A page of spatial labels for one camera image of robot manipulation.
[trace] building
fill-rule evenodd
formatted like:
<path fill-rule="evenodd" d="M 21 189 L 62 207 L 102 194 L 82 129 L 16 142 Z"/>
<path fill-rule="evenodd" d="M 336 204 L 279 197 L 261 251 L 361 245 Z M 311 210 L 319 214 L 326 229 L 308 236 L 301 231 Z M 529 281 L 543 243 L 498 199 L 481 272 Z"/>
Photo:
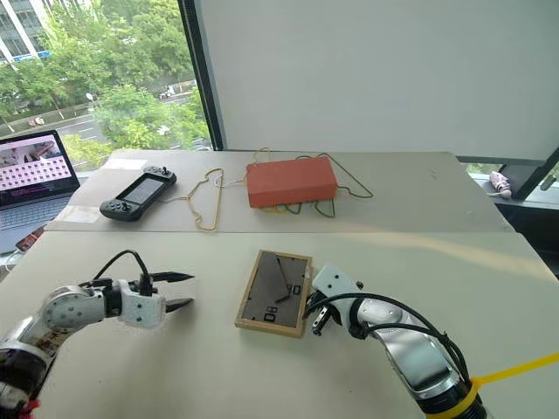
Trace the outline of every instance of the building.
<path fill-rule="evenodd" d="M 79 0 L 0 0 L 0 63 L 51 55 L 41 35 L 54 2 L 88 4 Z"/>

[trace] green foliage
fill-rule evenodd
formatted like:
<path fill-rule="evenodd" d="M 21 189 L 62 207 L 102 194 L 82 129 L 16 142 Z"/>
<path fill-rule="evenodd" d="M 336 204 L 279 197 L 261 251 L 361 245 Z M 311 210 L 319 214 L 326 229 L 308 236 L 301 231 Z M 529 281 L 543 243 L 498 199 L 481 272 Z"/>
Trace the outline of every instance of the green foliage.
<path fill-rule="evenodd" d="M 18 63 L 17 85 L 26 99 L 40 100 L 56 108 L 59 108 L 59 101 L 68 96 L 63 82 L 49 62 L 40 59 L 26 59 Z"/>
<path fill-rule="evenodd" d="M 489 175 L 491 172 L 498 172 L 501 166 L 500 164 L 492 163 L 468 163 L 466 172 Z"/>
<path fill-rule="evenodd" d="M 9 65 L 0 65 L 0 117 L 9 118 L 17 106 L 17 74 Z"/>
<path fill-rule="evenodd" d="M 83 141 L 77 134 L 63 135 L 62 142 L 72 165 L 79 171 L 97 169 L 114 150 L 111 143 Z"/>
<path fill-rule="evenodd" d="M 58 108 L 95 95 L 93 116 L 109 143 L 66 136 L 73 161 L 90 162 L 81 168 L 115 148 L 188 148 L 209 137 L 196 89 L 183 104 L 156 98 L 170 80 L 194 76 L 176 0 L 55 3 L 43 43 L 49 58 L 0 67 L 0 116 L 26 101 Z"/>
<path fill-rule="evenodd" d="M 117 86 L 103 94 L 94 115 L 116 148 L 188 148 L 193 140 L 209 137 L 204 119 L 199 118 L 196 89 L 191 98 L 186 104 L 165 104 L 143 89 Z M 168 129 L 164 134 L 157 132 L 162 127 Z"/>
<path fill-rule="evenodd" d="M 557 163 L 551 171 L 549 171 L 550 176 L 559 177 L 559 163 Z"/>

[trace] white tabletop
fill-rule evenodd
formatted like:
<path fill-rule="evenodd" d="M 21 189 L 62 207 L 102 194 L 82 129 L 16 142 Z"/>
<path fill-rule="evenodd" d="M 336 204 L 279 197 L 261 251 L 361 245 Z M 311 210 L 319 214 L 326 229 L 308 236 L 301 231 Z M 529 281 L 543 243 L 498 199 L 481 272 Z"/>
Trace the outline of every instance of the white tabletop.
<path fill-rule="evenodd" d="M 455 339 L 472 376 L 559 347 L 559 286 L 515 233 L 47 232 L 0 285 L 0 335 L 56 286 L 90 279 L 125 248 L 151 271 L 196 275 L 161 287 L 196 301 L 156 330 L 108 319 L 77 333 L 37 419 L 423 418 L 374 340 L 355 340 L 336 324 L 301 340 L 234 327 L 259 249 L 312 256 L 315 269 L 337 264 L 364 291 L 401 299 Z M 135 279 L 139 271 L 125 259 L 109 273 Z M 481 395 L 500 419 L 555 418 L 558 373 L 553 365 Z"/>
<path fill-rule="evenodd" d="M 273 160 L 298 153 L 272 153 Z M 211 168 L 224 168 L 225 181 L 242 179 L 253 162 L 252 152 L 188 152 L 181 150 L 119 150 L 72 197 L 70 211 L 48 230 L 196 231 L 187 203 L 155 203 L 134 223 L 109 220 L 98 211 L 103 201 L 116 197 L 141 173 L 142 165 L 165 166 L 177 183 L 162 198 L 184 196 Z M 223 190 L 218 230 L 225 232 L 383 232 L 383 231 L 512 231 L 486 193 L 448 153 L 336 153 L 349 172 L 370 188 L 373 199 L 358 199 L 339 190 L 336 218 L 318 214 L 309 204 L 301 213 L 266 214 L 251 209 L 246 187 Z M 259 154 L 265 161 L 266 153 Z M 340 184 L 360 193 L 358 185 L 333 165 Z M 217 188 L 207 183 L 193 198 L 212 224 Z"/>

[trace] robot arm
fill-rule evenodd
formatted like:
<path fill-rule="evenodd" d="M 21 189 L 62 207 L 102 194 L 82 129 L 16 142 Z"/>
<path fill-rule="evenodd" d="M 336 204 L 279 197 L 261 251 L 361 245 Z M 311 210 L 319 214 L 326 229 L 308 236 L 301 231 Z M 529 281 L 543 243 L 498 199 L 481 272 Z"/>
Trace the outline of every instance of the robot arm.
<path fill-rule="evenodd" d="M 321 299 L 325 303 L 313 323 L 314 334 L 321 335 L 321 329 L 332 316 L 358 339 L 372 334 L 383 344 L 390 364 L 410 395 L 428 415 L 446 412 L 466 398 L 471 384 L 465 365 L 434 337 L 438 332 L 422 332 L 430 327 L 434 329 L 423 316 L 411 309 L 404 310 L 401 304 L 391 304 L 388 298 L 388 301 L 359 298 L 360 288 L 331 264 L 319 272 L 313 287 L 317 293 L 309 303 L 320 306 Z M 340 294 L 355 294 L 355 298 L 335 299 Z M 455 417 L 486 419 L 488 416 L 477 397 Z"/>
<path fill-rule="evenodd" d="M 137 256 L 133 251 L 120 255 L 125 253 Z M 144 273 L 139 281 L 96 278 L 54 290 L 35 315 L 0 338 L 0 418 L 27 417 L 60 347 L 74 333 L 117 316 L 130 326 L 157 326 L 165 313 L 186 306 L 192 299 L 168 302 L 157 293 L 153 282 L 189 278 L 176 272 Z"/>

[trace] red box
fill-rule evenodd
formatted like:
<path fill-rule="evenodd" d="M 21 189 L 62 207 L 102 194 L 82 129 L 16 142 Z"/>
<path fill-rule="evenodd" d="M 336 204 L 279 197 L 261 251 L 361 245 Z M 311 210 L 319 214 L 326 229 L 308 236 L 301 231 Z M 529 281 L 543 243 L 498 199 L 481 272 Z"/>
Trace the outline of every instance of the red box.
<path fill-rule="evenodd" d="M 253 163 L 246 167 L 252 208 L 332 199 L 337 185 L 327 157 Z"/>

